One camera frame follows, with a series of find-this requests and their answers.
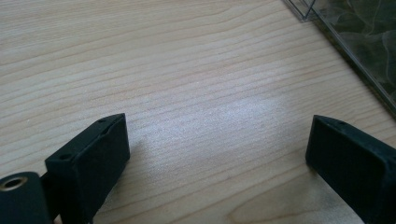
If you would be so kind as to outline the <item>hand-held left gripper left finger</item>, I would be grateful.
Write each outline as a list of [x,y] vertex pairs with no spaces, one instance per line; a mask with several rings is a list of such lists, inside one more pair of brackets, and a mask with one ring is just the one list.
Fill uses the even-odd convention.
[[124,114],[97,120],[46,158],[63,224],[92,224],[129,159]]

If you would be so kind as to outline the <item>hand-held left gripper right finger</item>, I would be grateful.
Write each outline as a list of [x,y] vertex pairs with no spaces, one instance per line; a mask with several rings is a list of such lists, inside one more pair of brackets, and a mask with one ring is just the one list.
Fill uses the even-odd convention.
[[396,149],[315,115],[305,159],[365,224],[396,224]]

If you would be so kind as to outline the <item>clear plastic box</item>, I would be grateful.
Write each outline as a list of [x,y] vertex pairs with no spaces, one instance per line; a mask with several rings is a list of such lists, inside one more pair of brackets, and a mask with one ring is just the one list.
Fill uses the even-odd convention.
[[282,0],[327,32],[396,115],[396,0]]

